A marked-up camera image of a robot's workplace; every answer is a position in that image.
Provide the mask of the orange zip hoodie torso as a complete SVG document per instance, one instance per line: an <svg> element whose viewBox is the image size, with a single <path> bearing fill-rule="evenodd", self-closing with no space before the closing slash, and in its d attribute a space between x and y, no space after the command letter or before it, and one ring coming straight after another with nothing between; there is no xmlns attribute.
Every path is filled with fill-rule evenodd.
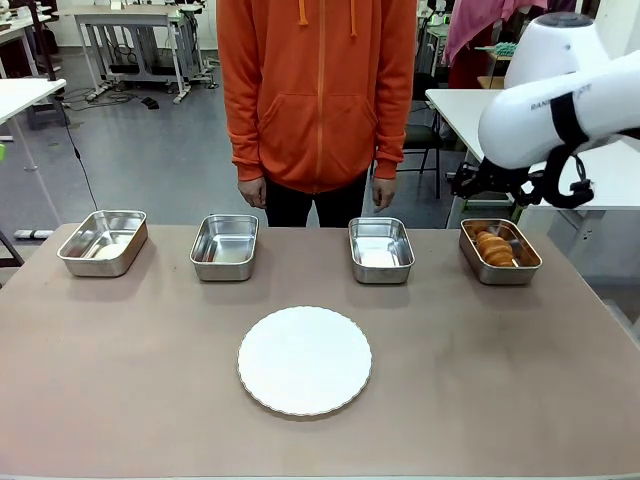
<svg viewBox="0 0 640 480"><path fill-rule="evenodd" d="M217 0L221 72L258 87L263 176L305 193L376 170L376 85L414 72L416 0Z"/></svg>

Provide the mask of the black trousers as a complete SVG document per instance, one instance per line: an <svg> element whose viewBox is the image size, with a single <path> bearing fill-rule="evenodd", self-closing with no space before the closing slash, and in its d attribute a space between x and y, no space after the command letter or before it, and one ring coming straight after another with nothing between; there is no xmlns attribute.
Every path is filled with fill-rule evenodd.
<svg viewBox="0 0 640 480"><path fill-rule="evenodd" d="M346 228L361 216L367 174L336 190L309 194L266 179L266 216L270 227L305 227L315 206L322 228Z"/></svg>

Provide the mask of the person's right hand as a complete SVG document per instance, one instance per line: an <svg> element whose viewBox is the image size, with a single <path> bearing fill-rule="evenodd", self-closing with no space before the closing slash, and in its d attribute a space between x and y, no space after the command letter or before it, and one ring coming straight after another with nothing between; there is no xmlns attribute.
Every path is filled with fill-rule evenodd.
<svg viewBox="0 0 640 480"><path fill-rule="evenodd" d="M249 206L258 209L266 208L266 182L263 177L239 181L238 190Z"/></svg>

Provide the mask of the pink hanging cloth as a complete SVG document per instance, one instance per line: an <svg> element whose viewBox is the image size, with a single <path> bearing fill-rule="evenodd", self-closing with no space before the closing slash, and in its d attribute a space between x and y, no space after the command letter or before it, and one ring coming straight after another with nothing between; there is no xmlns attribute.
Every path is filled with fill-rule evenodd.
<svg viewBox="0 0 640 480"><path fill-rule="evenodd" d="M455 0L443 61L452 64L459 51L478 33L528 7L545 10L548 0Z"/></svg>

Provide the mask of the person's left orange-sleeved forearm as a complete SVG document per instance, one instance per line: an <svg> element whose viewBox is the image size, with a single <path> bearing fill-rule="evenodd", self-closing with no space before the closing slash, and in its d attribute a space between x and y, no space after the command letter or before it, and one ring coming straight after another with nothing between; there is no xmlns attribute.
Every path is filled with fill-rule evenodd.
<svg viewBox="0 0 640 480"><path fill-rule="evenodd" d="M413 71L386 72L376 85L376 170L375 178L393 180L403 161L405 125L411 106Z"/></svg>

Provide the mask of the black folding chair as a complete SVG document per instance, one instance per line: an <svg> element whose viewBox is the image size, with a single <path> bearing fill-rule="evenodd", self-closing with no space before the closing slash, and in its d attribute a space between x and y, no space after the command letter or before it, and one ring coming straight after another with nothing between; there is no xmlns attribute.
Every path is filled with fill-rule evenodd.
<svg viewBox="0 0 640 480"><path fill-rule="evenodd" d="M413 76L412 101L420 102L421 106L412 110L412 113L428 110L429 100L426 92L438 88L438 82L433 76L424 72L415 72ZM441 198L441 148L443 147L443 140L439 134L438 114L432 114L430 125L426 123L407 124L405 133L403 152L408 154L421 153L422 159L419 168L403 168L401 172L415 172L420 175L425 172L432 172L434 175L435 198L439 200Z"/></svg>

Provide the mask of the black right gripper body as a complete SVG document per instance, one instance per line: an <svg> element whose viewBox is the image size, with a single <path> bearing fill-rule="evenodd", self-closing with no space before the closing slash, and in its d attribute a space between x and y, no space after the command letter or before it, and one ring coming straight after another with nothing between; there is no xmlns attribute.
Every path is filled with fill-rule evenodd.
<svg viewBox="0 0 640 480"><path fill-rule="evenodd" d="M478 192L517 195L521 192L522 186L529 181L529 167L507 169L490 160L483 160L478 166L473 181Z"/></svg>

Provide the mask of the small white side table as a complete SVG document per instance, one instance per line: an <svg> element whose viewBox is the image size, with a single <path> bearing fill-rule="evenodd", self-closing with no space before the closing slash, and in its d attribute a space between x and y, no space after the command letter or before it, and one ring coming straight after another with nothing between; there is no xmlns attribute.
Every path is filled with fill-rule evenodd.
<svg viewBox="0 0 640 480"><path fill-rule="evenodd" d="M11 134L19 140L26 154L24 169L36 172L33 156L15 117L40 100L51 96L65 87L65 79L56 81L44 78L0 79L0 124L7 123Z"/></svg>

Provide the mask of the grey metal workbench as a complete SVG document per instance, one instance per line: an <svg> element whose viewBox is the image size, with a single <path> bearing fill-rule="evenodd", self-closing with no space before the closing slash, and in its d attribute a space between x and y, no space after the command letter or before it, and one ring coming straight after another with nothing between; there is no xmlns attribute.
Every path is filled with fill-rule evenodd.
<svg viewBox="0 0 640 480"><path fill-rule="evenodd" d="M213 82L198 37L203 10L198 2L112 0L57 14L75 22L93 83L90 101L122 82L158 83L168 86L179 104L192 83Z"/></svg>

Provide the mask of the person's right orange-sleeved forearm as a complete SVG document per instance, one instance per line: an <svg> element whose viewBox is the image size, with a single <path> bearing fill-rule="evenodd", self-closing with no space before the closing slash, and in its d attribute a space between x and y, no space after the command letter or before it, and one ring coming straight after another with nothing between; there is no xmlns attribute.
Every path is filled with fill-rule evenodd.
<svg viewBox="0 0 640 480"><path fill-rule="evenodd" d="M232 163L236 166L238 180L256 180L263 176L258 153L257 84L224 70L223 87Z"/></svg>

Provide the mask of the golden brown croissant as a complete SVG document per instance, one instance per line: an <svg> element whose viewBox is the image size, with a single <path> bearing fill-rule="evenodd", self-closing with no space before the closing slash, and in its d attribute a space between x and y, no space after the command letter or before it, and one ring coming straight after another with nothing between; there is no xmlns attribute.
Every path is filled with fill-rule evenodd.
<svg viewBox="0 0 640 480"><path fill-rule="evenodd" d="M516 266L511 244L496 234L489 231L477 232L475 246L481 259L488 265L507 268Z"/></svg>

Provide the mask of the rectangular stainless steel container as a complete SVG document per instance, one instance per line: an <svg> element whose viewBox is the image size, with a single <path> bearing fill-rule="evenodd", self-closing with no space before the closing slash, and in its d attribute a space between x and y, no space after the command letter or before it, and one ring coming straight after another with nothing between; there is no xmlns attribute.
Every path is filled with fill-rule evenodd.
<svg viewBox="0 0 640 480"><path fill-rule="evenodd" d="M485 285L520 286L531 282L543 262L519 228L505 219L465 219L461 221L459 246L476 278ZM509 242L514 252L513 268L486 264L475 246L479 231L489 231Z"/></svg>
<svg viewBox="0 0 640 480"><path fill-rule="evenodd" d="M361 284L407 282L415 256L404 224L391 217L358 217L349 222L354 278Z"/></svg>
<svg viewBox="0 0 640 480"><path fill-rule="evenodd" d="M99 210L75 229L57 256L76 277L117 278L129 270L147 238L145 212Z"/></svg>
<svg viewBox="0 0 640 480"><path fill-rule="evenodd" d="M251 277L259 220L252 215L206 216L195 237L190 260L202 282L241 282Z"/></svg>

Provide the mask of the white scalloped round plate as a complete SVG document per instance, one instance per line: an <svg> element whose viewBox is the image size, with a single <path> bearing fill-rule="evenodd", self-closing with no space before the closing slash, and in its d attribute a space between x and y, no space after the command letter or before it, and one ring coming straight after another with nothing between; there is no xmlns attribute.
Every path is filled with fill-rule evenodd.
<svg viewBox="0 0 640 480"><path fill-rule="evenodd" d="M339 410L366 387L373 354L362 329L330 309L296 306L259 320L244 336L237 371L247 393L287 416Z"/></svg>

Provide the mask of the person's left hand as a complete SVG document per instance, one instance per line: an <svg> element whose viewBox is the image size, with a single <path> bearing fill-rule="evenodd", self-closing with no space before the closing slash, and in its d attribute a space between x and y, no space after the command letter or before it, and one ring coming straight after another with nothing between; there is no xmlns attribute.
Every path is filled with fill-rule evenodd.
<svg viewBox="0 0 640 480"><path fill-rule="evenodd" d="M396 193L395 179L381 179L375 177L372 182L372 201L374 204L374 212L379 213L387 209Z"/></svg>

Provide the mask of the large white side table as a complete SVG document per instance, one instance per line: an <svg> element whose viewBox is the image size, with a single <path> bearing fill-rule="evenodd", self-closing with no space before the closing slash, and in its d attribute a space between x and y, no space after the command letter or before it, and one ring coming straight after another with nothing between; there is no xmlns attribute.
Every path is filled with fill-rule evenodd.
<svg viewBox="0 0 640 480"><path fill-rule="evenodd" d="M467 147L467 157L484 157L478 140L478 124L484 108L498 95L496 90L431 89L428 102ZM594 199L582 210L640 210L640 140L627 136L607 140L584 150L579 158L593 182Z"/></svg>

